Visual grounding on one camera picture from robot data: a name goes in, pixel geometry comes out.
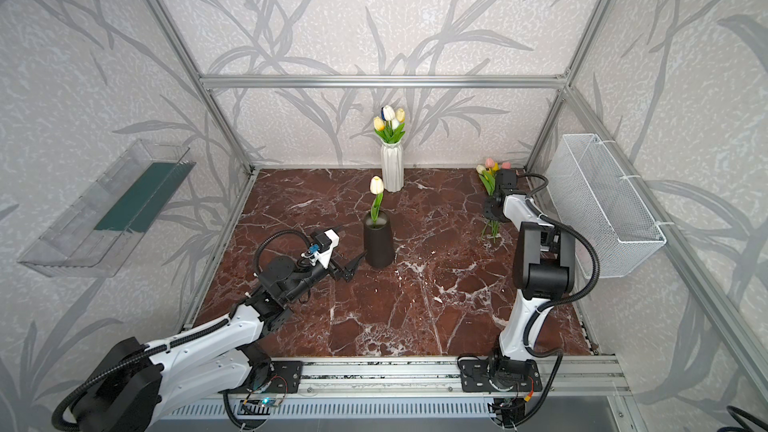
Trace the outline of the black cylindrical vase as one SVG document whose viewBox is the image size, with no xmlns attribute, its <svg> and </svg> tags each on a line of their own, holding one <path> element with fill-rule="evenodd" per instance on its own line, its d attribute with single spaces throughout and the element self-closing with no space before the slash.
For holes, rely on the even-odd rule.
<svg viewBox="0 0 768 432">
<path fill-rule="evenodd" d="M 386 212 L 380 212 L 376 221 L 368 215 L 363 219 L 362 224 L 365 261 L 374 269 L 388 267 L 395 259 L 390 217 Z"/>
</svg>

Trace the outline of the white ribbed ceramic vase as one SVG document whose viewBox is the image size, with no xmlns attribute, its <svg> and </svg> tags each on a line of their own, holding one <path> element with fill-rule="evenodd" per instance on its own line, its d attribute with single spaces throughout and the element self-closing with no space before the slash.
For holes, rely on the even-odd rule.
<svg viewBox="0 0 768 432">
<path fill-rule="evenodd" d="M 404 161 L 401 143 L 381 145 L 382 180 L 390 193 L 399 192 L 404 186 Z"/>
</svg>

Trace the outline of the white artificial tulip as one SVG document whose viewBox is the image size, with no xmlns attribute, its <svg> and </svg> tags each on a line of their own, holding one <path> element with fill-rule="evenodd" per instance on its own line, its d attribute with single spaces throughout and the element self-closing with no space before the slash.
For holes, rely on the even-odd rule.
<svg viewBox="0 0 768 432">
<path fill-rule="evenodd" d="M 384 121 L 392 121 L 396 118 L 395 110 L 390 105 L 385 105 L 381 109 L 381 117 Z"/>
</svg>

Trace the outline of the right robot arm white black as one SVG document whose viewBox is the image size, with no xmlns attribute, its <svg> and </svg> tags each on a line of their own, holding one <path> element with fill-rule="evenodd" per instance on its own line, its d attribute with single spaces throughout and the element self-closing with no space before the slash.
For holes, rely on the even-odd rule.
<svg viewBox="0 0 768 432">
<path fill-rule="evenodd" d="M 518 231 L 512 266 L 517 294 L 510 319 L 488 359 L 489 380 L 505 390 L 522 382 L 532 361 L 543 355 L 535 344 L 549 311 L 538 308 L 571 292 L 575 238 L 545 220 L 533 194 L 518 187 L 515 171 L 480 167 L 478 172 L 489 193 L 484 216 L 499 224 L 510 222 Z"/>
</svg>

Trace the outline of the bright yellow artificial tulip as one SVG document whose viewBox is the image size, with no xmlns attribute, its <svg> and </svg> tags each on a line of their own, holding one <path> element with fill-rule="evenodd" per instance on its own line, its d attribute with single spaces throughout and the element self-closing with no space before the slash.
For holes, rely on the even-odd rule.
<svg viewBox="0 0 768 432">
<path fill-rule="evenodd" d="M 381 117 L 375 117 L 373 121 L 374 131 L 385 144 L 397 144 L 405 135 L 405 125 L 396 118 L 385 121 Z"/>
</svg>

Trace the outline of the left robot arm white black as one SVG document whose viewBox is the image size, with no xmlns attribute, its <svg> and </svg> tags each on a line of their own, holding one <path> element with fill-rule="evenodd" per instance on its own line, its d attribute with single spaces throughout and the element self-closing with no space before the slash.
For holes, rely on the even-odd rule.
<svg viewBox="0 0 768 432">
<path fill-rule="evenodd" d="M 161 417 L 213 393 L 243 386 L 268 368 L 258 342 L 291 316 L 290 305 L 326 276 L 351 280 L 363 258 L 345 266 L 287 256 L 273 259 L 258 286 L 229 312 L 146 344 L 125 339 L 56 407 L 60 431 L 145 431 Z"/>
</svg>

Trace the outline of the cream tulip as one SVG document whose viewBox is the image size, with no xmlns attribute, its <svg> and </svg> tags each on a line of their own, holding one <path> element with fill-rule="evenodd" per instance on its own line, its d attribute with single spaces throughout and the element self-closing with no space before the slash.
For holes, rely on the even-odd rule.
<svg viewBox="0 0 768 432">
<path fill-rule="evenodd" d="M 374 195 L 374 201 L 370 210 L 370 217 L 373 224 L 376 224 L 380 215 L 380 208 L 384 195 L 384 182 L 381 177 L 374 176 L 369 184 L 370 193 Z"/>
</svg>

